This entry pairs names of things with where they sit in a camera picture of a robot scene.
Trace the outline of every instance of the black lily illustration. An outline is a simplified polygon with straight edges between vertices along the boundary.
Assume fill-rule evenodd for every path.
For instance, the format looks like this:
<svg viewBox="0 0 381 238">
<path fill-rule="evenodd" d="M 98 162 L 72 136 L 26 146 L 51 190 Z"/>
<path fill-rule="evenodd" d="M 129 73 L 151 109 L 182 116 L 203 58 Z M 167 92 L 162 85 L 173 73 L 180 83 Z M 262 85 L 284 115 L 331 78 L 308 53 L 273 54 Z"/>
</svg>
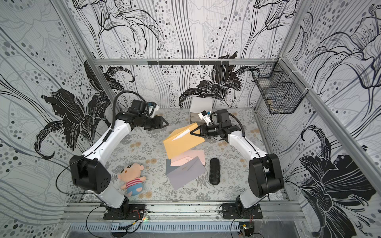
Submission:
<svg viewBox="0 0 381 238">
<path fill-rule="evenodd" d="M 219 57 L 219 59 L 235 59 L 237 51 L 233 55 Z M 179 106 L 182 107 L 184 100 L 191 96 L 215 98 L 225 101 L 229 89 L 241 91 L 242 84 L 239 75 L 245 71 L 254 70 L 259 73 L 259 69 L 255 66 L 244 66 L 233 71 L 235 65 L 213 65 L 209 73 L 204 72 L 203 80 L 200 81 L 196 88 L 190 88 L 183 92 L 179 97 Z"/>
<path fill-rule="evenodd" d="M 63 133 L 67 146 L 74 150 L 77 147 L 79 135 L 91 143 L 95 139 L 96 128 L 100 121 L 104 121 L 107 126 L 111 125 L 104 116 L 104 112 L 111 105 L 111 101 L 87 61 L 84 62 L 84 67 L 87 79 L 93 87 L 90 90 L 96 91 L 86 108 L 81 98 L 62 88 L 52 92 L 50 97 L 42 96 L 45 102 L 52 105 L 55 114 L 62 118 L 60 121 L 49 122 L 36 136 L 35 151 L 46 160 L 54 156 L 54 153 L 49 156 L 41 153 L 41 143 L 49 133 L 53 131 Z M 112 89 L 123 91 L 124 87 L 113 78 L 117 72 L 128 72 L 132 75 L 130 70 L 123 67 L 109 67 L 103 74 Z"/>
<path fill-rule="evenodd" d="M 45 99 L 45 102 L 50 103 L 55 114 L 62 118 L 60 121 L 49 122 L 36 136 L 35 151 L 46 160 L 54 156 L 54 152 L 52 155 L 46 156 L 40 151 L 41 143 L 49 133 L 63 130 L 67 146 L 74 150 L 77 147 L 79 135 L 92 142 L 100 121 L 104 121 L 110 126 L 104 116 L 106 102 L 109 99 L 103 91 L 94 94 L 86 108 L 78 96 L 62 88 L 52 92 L 50 97 L 42 96 L 42 98 Z"/>
<path fill-rule="evenodd" d="M 91 70 L 91 68 L 89 66 L 89 63 L 87 61 L 85 61 L 84 67 L 85 67 L 87 79 L 89 80 L 89 82 L 92 85 L 92 87 L 95 90 L 97 90 L 98 92 L 102 91 L 103 88 L 102 88 L 101 84 L 99 83 L 97 77 L 95 76 L 94 72 Z M 119 90 L 119 91 L 123 91 L 124 90 L 124 87 L 119 82 L 117 82 L 116 79 L 113 78 L 113 76 L 117 72 L 121 72 L 121 71 L 122 72 L 127 72 L 127 73 L 129 73 L 132 76 L 132 80 L 129 81 L 130 83 L 135 82 L 135 78 L 134 78 L 132 72 L 129 69 L 123 68 L 121 66 L 109 67 L 107 69 L 106 73 L 103 73 L 103 75 L 106 78 L 107 83 L 109 84 L 110 88 L 116 89 L 116 90 Z"/>
<path fill-rule="evenodd" d="M 249 39 L 242 51 L 242 58 L 246 57 L 248 47 L 254 42 L 254 40 L 264 31 L 273 30 L 280 26 L 291 25 L 291 20 L 296 14 L 296 10 L 299 6 L 300 0 L 256 0 L 252 10 L 252 26 L 250 29 Z M 258 30 L 256 22 L 260 16 L 259 9 L 268 8 L 267 18 L 265 20 L 262 29 Z"/>
<path fill-rule="evenodd" d="M 363 88 L 368 89 L 368 112 L 373 106 L 373 94 L 376 87 L 381 86 L 381 19 L 377 10 L 381 5 L 372 4 L 369 7 L 371 16 L 361 19 L 360 24 L 352 35 L 336 32 L 319 43 L 311 52 L 304 65 L 307 72 L 309 66 L 321 57 L 325 58 L 315 74 L 312 84 L 319 95 L 325 92 L 325 84 L 334 71 L 342 66 L 349 66 L 360 80 Z"/>
<path fill-rule="evenodd" d="M 158 28 L 156 20 L 146 11 L 133 9 L 130 0 L 73 0 L 73 5 L 84 22 L 88 22 L 85 14 L 81 11 L 83 8 L 90 8 L 97 17 L 101 29 L 96 34 L 96 30 L 91 25 L 87 25 L 93 35 L 98 53 L 102 56 L 99 47 L 101 35 L 105 30 L 111 30 L 122 26 L 129 30 L 134 41 L 133 53 L 144 54 L 147 48 L 147 38 L 144 29 L 151 32 L 157 39 L 160 50 L 164 47 L 163 32 Z"/>
<path fill-rule="evenodd" d="M 315 157 L 306 155 L 299 159 L 311 175 L 300 185 L 301 193 L 314 209 L 321 226 L 314 237 L 355 236 L 356 230 L 353 224 L 360 231 L 363 223 L 367 226 L 370 224 L 368 218 L 359 213 L 364 211 L 364 208 L 353 209 L 351 206 L 368 206 L 367 201 L 376 191 L 350 156 L 339 155 L 334 163 L 331 161 L 331 146 L 320 128 L 314 125 L 307 127 L 301 133 L 302 139 L 307 130 L 316 133 L 322 148 Z M 349 219 L 347 213 L 356 216 L 358 221 Z"/>
</svg>

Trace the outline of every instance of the pink envelope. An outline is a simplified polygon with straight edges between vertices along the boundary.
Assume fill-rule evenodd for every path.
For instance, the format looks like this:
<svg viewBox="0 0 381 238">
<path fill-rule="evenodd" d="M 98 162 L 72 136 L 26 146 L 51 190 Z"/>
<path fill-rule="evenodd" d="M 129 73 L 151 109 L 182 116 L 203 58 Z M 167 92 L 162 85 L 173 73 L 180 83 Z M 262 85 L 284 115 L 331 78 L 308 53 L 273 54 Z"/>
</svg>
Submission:
<svg viewBox="0 0 381 238">
<path fill-rule="evenodd" d="M 202 165 L 205 165 L 205 154 L 203 150 L 187 150 L 184 153 L 173 157 L 171 159 L 171 166 L 182 166 L 195 157 L 198 157 Z"/>
</svg>

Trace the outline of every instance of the vented metal panel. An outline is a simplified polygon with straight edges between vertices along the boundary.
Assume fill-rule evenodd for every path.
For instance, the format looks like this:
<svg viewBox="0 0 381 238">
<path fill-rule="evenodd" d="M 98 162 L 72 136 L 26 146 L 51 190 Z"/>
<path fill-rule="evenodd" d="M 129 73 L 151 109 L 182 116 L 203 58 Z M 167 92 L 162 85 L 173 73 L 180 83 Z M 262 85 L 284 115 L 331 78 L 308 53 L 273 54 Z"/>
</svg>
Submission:
<svg viewBox="0 0 381 238">
<path fill-rule="evenodd" d="M 125 232 L 118 230 L 130 222 L 88 222 L 87 227 L 91 232 Z M 129 231 L 138 227 L 138 222 Z M 227 222 L 143 222 L 136 232 L 178 233 L 178 232 L 230 232 L 231 221 Z M 70 231 L 86 231 L 84 222 L 75 222 L 70 225 Z M 233 222 L 232 232 L 239 231 L 239 223 Z"/>
</svg>

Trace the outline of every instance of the black remote control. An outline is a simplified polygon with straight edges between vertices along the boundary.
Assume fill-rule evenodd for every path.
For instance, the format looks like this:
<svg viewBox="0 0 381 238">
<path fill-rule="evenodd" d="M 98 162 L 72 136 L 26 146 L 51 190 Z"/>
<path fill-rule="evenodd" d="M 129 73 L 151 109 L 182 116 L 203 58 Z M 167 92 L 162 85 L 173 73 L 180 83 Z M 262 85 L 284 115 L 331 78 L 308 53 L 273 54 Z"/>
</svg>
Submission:
<svg viewBox="0 0 381 238">
<path fill-rule="evenodd" d="M 210 160 L 209 182 L 213 185 L 219 184 L 219 159 L 217 158 Z"/>
</svg>

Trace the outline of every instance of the gray envelope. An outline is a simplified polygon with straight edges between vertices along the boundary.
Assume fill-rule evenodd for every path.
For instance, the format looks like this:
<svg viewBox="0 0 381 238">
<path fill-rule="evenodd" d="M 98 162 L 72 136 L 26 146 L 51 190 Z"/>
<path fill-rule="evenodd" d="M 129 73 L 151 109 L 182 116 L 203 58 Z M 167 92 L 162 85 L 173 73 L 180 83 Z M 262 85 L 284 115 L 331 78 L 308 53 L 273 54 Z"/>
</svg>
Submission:
<svg viewBox="0 0 381 238">
<path fill-rule="evenodd" d="M 168 175 L 170 172 L 174 171 L 178 167 L 180 167 L 180 166 L 171 166 L 171 160 L 167 158 L 167 160 L 165 162 L 165 175 Z"/>
<path fill-rule="evenodd" d="M 196 179 L 201 174 L 205 173 L 205 171 L 206 169 L 202 165 L 200 159 L 195 157 L 188 163 L 185 163 L 172 172 L 168 173 L 167 176 L 173 186 L 173 189 L 178 190 L 190 181 Z"/>
</svg>

